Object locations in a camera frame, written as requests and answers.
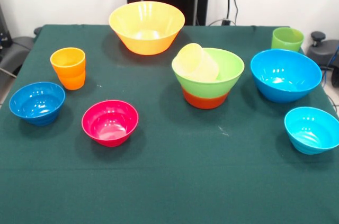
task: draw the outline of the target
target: orange cup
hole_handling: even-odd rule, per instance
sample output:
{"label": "orange cup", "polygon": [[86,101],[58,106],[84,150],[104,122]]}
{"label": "orange cup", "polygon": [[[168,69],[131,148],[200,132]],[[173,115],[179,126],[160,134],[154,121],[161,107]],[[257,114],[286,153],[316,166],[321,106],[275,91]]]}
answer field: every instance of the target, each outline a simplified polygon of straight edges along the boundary
{"label": "orange cup", "polygon": [[81,49],[59,49],[51,55],[50,61],[59,80],[66,89],[77,90],[85,84],[86,56]]}

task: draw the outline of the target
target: magenta bowl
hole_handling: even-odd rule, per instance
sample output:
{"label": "magenta bowl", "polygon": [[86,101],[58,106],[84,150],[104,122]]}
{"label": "magenta bowl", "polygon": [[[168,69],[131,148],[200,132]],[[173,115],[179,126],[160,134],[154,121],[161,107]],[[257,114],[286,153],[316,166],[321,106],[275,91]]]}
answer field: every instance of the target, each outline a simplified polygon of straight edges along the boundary
{"label": "magenta bowl", "polygon": [[84,113],[81,123],[90,138],[104,146],[114,147],[130,137],[138,120],[138,112],[131,104],[108,100],[91,106]]}

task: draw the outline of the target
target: large blue bowl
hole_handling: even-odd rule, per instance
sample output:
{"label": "large blue bowl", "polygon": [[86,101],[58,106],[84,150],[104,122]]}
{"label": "large blue bowl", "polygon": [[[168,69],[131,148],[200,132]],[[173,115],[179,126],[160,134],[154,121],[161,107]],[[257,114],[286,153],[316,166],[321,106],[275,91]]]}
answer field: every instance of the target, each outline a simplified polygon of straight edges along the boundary
{"label": "large blue bowl", "polygon": [[43,126],[52,123],[65,101],[64,89],[54,83],[38,82],[16,91],[10,110],[28,123]]}
{"label": "large blue bowl", "polygon": [[298,52],[270,49],[256,54],[251,71],[259,91],[270,101],[288,103],[311,92],[322,80],[319,66]]}
{"label": "large blue bowl", "polygon": [[285,116],[285,128],[294,147],[303,154],[320,154],[339,145],[339,122],[314,107],[298,107]]}

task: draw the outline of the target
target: plastic bowl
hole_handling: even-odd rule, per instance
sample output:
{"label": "plastic bowl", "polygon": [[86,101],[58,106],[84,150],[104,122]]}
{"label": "plastic bowl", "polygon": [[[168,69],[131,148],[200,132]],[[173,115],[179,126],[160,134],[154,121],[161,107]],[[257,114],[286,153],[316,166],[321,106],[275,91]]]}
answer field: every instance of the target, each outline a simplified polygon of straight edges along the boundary
{"label": "plastic bowl", "polygon": [[138,112],[131,104],[108,100],[96,103],[84,113],[82,127],[96,142],[114,147],[130,137],[138,120]]}
{"label": "plastic bowl", "polygon": [[140,55],[155,55],[170,47],[184,26],[176,7],[160,2],[135,2],[117,8],[109,25],[125,46]]}
{"label": "plastic bowl", "polygon": [[200,82],[180,76],[175,66],[172,69],[188,103],[200,109],[213,109],[223,104],[227,94],[236,84],[245,65],[240,57],[226,50],[203,48],[219,67],[219,75],[213,82]]}
{"label": "plastic bowl", "polygon": [[37,82],[16,91],[10,99],[13,114],[28,123],[44,126],[57,118],[65,101],[64,89],[51,82]]}
{"label": "plastic bowl", "polygon": [[256,54],[251,71],[259,91],[270,101],[288,103],[311,92],[322,80],[319,66],[307,56],[270,49]]}
{"label": "plastic bowl", "polygon": [[339,122],[314,107],[298,107],[285,116],[285,128],[294,147],[303,154],[320,154],[339,145]]}

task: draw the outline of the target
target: light blue bowl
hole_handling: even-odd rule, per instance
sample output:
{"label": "light blue bowl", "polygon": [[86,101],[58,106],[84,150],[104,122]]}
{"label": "light blue bowl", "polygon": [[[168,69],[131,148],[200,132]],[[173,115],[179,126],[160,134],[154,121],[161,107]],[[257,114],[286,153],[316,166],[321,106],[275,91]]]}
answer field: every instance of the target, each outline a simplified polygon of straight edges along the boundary
{"label": "light blue bowl", "polygon": [[259,91],[277,103],[296,101],[322,81],[322,71],[313,60],[282,49],[256,54],[251,60],[251,71]]}
{"label": "light blue bowl", "polygon": [[48,125],[57,118],[65,96],[64,89],[57,84],[33,83],[13,94],[10,110],[28,123],[37,126]]}
{"label": "light blue bowl", "polygon": [[303,154],[320,154],[339,145],[338,120],[314,107],[289,111],[285,128],[294,147]]}

